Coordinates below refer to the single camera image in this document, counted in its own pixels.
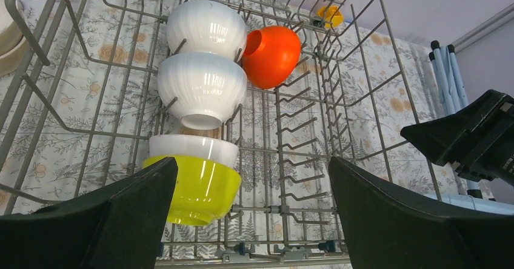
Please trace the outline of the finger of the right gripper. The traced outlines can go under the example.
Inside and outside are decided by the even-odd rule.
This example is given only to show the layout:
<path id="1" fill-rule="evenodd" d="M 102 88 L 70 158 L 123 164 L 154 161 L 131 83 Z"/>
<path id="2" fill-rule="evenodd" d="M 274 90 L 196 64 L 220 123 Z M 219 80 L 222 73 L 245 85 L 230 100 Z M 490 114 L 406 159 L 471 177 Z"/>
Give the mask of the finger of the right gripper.
<path id="1" fill-rule="evenodd" d="M 401 136 L 461 178 L 513 184 L 513 98 L 506 93 L 488 90 L 455 114 L 402 128 Z"/>

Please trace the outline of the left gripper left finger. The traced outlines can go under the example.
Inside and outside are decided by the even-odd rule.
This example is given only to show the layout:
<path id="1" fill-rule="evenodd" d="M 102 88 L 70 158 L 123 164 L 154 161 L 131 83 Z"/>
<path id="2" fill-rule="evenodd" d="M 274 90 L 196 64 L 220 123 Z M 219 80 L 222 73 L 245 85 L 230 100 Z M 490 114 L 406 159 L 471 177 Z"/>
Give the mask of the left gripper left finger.
<path id="1" fill-rule="evenodd" d="M 32 214 L 1 217 L 2 268 L 154 268 L 178 174 L 164 158 Z"/>

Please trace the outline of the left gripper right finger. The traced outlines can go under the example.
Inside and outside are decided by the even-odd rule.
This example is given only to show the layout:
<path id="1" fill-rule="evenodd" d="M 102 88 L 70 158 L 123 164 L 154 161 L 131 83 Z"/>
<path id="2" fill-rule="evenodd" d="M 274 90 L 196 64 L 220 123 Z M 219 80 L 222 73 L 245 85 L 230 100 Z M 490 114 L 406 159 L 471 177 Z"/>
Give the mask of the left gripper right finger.
<path id="1" fill-rule="evenodd" d="M 428 198 L 343 158 L 328 173 L 353 268 L 513 267 L 513 216 Z"/>

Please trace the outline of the plain beige bowl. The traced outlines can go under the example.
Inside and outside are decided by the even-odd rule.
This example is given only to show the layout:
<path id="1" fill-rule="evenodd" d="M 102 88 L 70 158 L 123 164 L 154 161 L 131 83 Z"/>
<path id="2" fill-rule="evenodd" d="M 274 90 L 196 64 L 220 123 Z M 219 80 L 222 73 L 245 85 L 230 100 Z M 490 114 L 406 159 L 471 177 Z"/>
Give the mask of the plain beige bowl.
<path id="1" fill-rule="evenodd" d="M 5 76 L 17 69 L 29 45 L 26 38 L 22 37 L 20 42 L 13 49 L 1 55 L 1 76 Z"/>

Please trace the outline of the orange bowl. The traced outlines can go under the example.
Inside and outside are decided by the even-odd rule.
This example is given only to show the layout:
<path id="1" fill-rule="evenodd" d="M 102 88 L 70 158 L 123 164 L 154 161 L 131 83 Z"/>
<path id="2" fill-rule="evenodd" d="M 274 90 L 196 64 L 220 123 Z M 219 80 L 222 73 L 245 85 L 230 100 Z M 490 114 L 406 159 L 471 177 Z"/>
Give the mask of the orange bowl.
<path id="1" fill-rule="evenodd" d="M 242 67 L 248 80 L 261 89 L 281 85 L 295 69 L 301 41 L 291 29 L 273 25 L 247 35 Z"/>

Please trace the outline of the beige bowl with leaf pattern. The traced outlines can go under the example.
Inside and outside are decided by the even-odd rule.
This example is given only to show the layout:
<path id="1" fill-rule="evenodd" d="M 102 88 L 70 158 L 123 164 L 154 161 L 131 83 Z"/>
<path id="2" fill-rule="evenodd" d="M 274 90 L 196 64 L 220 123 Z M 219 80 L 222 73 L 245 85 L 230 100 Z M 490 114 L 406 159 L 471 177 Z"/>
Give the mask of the beige bowl with leaf pattern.
<path id="1" fill-rule="evenodd" d="M 22 33 L 7 11 L 5 0 L 1 0 L 1 56 L 15 48 L 22 39 Z"/>

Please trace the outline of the blue folded metal stand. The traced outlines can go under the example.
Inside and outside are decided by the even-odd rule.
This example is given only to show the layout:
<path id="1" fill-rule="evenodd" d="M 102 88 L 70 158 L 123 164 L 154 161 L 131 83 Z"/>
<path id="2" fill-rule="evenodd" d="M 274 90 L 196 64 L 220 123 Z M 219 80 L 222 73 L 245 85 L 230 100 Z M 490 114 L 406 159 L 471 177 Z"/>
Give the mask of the blue folded metal stand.
<path id="1" fill-rule="evenodd" d="M 429 60 L 438 86 L 439 101 L 446 116 L 469 105 L 461 73 L 452 44 L 441 46 L 439 41 L 430 43 Z"/>

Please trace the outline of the yellow-green bowl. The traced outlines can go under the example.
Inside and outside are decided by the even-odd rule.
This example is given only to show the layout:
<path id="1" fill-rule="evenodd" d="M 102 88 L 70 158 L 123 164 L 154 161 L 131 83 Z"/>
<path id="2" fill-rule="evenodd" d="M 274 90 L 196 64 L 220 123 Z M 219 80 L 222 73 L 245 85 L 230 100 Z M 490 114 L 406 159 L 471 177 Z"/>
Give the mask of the yellow-green bowl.
<path id="1" fill-rule="evenodd" d="M 167 222 L 205 226 L 231 209 L 242 178 L 234 170 L 239 148 L 221 139 L 187 134 L 161 134 L 149 139 L 146 168 L 165 157 L 178 165 Z"/>

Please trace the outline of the white ribbed bowl middle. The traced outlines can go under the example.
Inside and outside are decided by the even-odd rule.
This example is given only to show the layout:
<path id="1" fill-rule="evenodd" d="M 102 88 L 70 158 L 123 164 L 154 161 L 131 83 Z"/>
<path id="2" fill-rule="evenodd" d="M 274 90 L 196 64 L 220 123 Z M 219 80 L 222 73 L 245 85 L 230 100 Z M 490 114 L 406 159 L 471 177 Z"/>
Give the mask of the white ribbed bowl middle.
<path id="1" fill-rule="evenodd" d="M 244 102 L 247 76 L 237 63 L 223 56 L 179 53 L 159 66 L 157 87 L 162 103 L 183 126 L 213 130 Z"/>

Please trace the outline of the white ribbed bowl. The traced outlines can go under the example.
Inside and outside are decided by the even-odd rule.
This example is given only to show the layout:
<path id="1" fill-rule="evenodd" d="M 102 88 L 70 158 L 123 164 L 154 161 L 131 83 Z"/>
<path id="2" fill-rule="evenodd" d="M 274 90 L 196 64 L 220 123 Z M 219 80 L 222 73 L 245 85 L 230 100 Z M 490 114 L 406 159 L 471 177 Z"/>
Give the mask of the white ribbed bowl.
<path id="1" fill-rule="evenodd" d="M 223 56 L 179 53 L 159 66 L 157 87 L 162 103 L 183 126 L 213 130 L 244 102 L 247 76 L 237 63 Z"/>
<path id="2" fill-rule="evenodd" d="M 238 12 L 211 0 L 189 0 L 168 15 L 166 39 L 171 51 L 199 51 L 240 60 L 247 25 Z"/>

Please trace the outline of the yellow rubber duck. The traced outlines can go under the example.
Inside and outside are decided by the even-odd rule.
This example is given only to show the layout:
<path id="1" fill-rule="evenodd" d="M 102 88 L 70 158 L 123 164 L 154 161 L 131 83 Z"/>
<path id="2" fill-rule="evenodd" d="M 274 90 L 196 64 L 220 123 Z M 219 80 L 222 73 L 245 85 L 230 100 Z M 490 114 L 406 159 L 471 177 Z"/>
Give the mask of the yellow rubber duck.
<path id="1" fill-rule="evenodd" d="M 316 14 L 321 18 L 325 29 L 336 28 L 344 22 L 340 7 L 335 5 L 321 7 Z"/>

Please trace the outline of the white ribbed bowl rear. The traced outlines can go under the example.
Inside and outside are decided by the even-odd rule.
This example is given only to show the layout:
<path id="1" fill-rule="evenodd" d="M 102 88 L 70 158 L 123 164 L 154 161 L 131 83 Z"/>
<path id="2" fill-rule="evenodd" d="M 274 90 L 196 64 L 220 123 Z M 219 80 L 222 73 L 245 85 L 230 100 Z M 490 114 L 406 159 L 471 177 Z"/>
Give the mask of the white ribbed bowl rear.
<path id="1" fill-rule="evenodd" d="M 211 0 L 189 0 L 168 15 L 166 39 L 171 51 L 199 51 L 240 60 L 247 25 L 238 12 Z"/>

